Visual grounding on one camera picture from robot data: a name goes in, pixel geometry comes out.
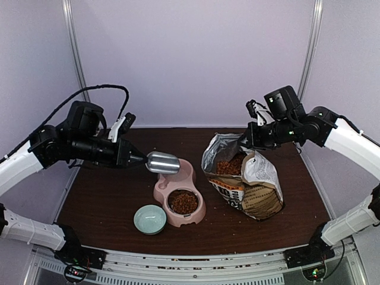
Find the metal food scoop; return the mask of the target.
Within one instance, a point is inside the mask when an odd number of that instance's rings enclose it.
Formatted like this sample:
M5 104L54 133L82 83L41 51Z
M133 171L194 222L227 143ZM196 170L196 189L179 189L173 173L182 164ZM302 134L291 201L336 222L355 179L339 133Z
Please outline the metal food scoop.
M152 151L147 155L146 168L152 173L177 174L181 168L179 159L167 153Z

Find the brown dog food bag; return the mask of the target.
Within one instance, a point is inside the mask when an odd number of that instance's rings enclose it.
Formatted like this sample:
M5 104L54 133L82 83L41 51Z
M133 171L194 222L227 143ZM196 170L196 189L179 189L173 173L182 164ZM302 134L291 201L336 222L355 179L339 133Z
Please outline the brown dog food bag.
M259 151L239 145L240 134L218 134L201 159L207 180L227 203L261 221L284 208L276 167Z

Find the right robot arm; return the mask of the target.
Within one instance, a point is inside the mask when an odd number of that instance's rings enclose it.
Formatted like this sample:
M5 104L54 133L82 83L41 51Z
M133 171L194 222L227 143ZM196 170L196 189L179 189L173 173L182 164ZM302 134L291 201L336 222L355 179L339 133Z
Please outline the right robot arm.
M379 178L379 143L344 115L317 106L307 112L290 85L264 96L265 103L246 102L252 118L239 144L247 150L274 150L285 143L303 146L310 141L340 154L374 178ZM369 226L379 225L379 187L357 206L318 227L304 256L317 262L331 247Z

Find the pink double pet feeder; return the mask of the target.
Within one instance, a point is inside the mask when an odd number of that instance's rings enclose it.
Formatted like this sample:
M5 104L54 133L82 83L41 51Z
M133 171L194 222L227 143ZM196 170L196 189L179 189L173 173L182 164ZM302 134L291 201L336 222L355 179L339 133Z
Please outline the pink double pet feeder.
M167 222L175 227L200 223L206 214L202 195L195 187L196 174L190 162L180 159L180 170L175 175L158 175L153 196L167 215Z

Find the light green ceramic bowl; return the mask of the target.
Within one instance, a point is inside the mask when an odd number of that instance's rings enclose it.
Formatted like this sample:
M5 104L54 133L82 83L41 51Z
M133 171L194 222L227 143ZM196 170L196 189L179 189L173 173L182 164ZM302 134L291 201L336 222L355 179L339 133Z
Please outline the light green ceramic bowl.
M145 205L134 214L134 226L145 235L156 235L160 233L167 222L167 215L157 205Z

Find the brown kibble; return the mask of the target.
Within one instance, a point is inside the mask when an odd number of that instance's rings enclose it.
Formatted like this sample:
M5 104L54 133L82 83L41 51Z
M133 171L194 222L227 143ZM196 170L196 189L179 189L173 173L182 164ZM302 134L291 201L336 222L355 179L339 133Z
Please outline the brown kibble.
M174 196L170 207L177 214L191 214L198 208L198 198L193 193L185 191Z

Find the steel bowl insert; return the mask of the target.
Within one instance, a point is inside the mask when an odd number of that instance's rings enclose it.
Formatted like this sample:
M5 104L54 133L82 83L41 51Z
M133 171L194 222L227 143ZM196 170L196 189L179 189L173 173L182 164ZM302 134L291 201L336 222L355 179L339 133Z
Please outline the steel bowl insert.
M195 193L185 189L171 192L167 199L169 208L176 214L188 215L197 210L199 201Z

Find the circuit board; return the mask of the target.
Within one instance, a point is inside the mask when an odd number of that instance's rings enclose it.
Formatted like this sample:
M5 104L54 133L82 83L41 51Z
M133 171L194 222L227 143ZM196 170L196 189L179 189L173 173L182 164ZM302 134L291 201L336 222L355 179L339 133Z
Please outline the circuit board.
M67 265L64 269L64 277L70 283L80 283L88 275L88 271L73 265Z
M304 278L307 281L310 282L317 282L322 280L327 273L327 269L325 266L315 266L315 267L309 267L309 268L304 268L302 270L302 274Z

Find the right circuit board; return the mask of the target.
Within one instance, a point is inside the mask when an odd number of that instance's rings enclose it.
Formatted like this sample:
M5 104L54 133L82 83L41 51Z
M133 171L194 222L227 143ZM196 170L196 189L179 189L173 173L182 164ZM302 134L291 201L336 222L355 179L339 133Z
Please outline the right circuit board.
M315 266L315 267L309 267L309 268L304 268L302 270L302 274L304 278L307 281L310 282L317 282L322 280L327 273L327 269L325 266Z

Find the left aluminium table rail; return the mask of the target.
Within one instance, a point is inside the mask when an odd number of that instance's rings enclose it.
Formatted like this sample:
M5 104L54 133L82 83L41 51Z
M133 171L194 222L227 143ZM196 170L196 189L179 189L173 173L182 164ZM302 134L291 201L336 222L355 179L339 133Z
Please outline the left aluminium table rail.
M46 224L55 223L77 172L60 163L33 175L30 218Z

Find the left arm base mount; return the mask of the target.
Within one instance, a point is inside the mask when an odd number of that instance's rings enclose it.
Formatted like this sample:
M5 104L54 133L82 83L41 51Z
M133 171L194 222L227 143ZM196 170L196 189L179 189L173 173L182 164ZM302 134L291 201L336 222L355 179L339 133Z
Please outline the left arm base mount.
M101 270L105 263L107 253L103 250L80 247L64 246L59 251L54 251L57 259L66 265L79 265L85 269Z

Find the aluminium post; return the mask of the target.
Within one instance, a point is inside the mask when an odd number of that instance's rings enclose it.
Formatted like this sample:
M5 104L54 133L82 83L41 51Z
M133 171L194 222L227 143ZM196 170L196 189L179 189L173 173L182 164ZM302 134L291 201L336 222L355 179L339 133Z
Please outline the aluminium post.
M62 0L63 14L68 32L69 44L74 61L75 74L80 88L87 86L84 76L83 66L80 58L80 50L77 42L77 35L75 32L74 16L72 13L72 5L70 0Z
M306 88L308 85L309 77L311 74L312 63L315 57L319 35L321 31L322 17L323 17L323 0L315 0L313 6L312 22L309 33L308 47L306 49L305 61L302 69L298 88L298 98L303 100Z

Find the front aluminium table rail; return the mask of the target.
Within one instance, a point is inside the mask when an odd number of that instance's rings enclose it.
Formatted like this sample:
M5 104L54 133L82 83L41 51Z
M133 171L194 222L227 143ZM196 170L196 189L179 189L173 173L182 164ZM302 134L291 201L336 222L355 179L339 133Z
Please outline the front aluminium table rail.
M101 270L80 284L367 284L353 239L333 247L335 257L288 268L284 249L227 255L149 255L106 251ZM307 281L304 268L325 266L325 277Z

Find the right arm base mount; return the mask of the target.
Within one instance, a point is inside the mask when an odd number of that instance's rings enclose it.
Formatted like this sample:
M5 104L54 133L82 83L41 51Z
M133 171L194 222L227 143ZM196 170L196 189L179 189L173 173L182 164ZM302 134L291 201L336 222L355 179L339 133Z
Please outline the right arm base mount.
M288 268L304 267L333 257L335 253L330 246L306 245L284 251Z

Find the left rear aluminium post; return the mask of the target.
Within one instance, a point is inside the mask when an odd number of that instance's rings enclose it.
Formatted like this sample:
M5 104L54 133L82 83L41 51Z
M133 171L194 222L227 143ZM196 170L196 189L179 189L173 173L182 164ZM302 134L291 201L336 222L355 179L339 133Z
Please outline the left rear aluminium post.
M75 32L74 16L72 13L72 5L70 0L62 0L63 14L68 32L69 44L74 61L75 74L80 88L87 86L84 76L83 66L80 58L80 50L77 42L77 35Z

